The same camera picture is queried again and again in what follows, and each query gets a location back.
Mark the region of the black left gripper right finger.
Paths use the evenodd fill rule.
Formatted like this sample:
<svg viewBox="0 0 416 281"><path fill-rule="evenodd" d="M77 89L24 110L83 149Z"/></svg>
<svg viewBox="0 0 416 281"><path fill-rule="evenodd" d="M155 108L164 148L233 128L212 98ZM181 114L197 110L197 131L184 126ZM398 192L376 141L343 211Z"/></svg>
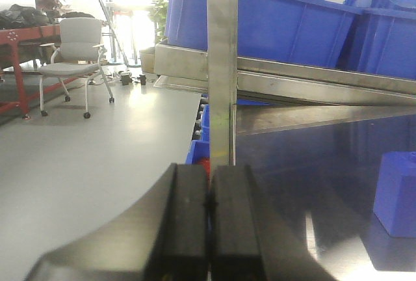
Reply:
<svg viewBox="0 0 416 281"><path fill-rule="evenodd" d="M273 210L250 167L218 167L211 202L213 280L334 280Z"/></svg>

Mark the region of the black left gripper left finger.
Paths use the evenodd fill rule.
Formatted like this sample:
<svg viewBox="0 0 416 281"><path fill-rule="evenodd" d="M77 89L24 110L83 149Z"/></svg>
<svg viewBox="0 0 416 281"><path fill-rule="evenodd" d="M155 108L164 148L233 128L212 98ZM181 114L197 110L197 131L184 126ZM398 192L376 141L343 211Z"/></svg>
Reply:
<svg viewBox="0 0 416 281"><path fill-rule="evenodd" d="M44 254L27 280L205 280L207 176L171 164L131 207Z"/></svg>

